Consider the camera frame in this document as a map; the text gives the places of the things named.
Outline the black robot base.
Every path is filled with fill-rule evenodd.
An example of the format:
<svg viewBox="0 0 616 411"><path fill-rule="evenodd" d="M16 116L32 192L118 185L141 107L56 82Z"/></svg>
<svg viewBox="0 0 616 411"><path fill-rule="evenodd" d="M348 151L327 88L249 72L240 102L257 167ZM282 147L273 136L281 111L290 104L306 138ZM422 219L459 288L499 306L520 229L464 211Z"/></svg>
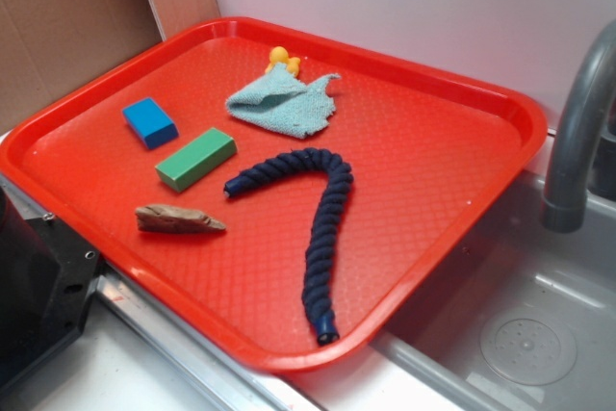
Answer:
<svg viewBox="0 0 616 411"><path fill-rule="evenodd" d="M100 252L60 218L24 218L1 193L1 394L85 329Z"/></svg>

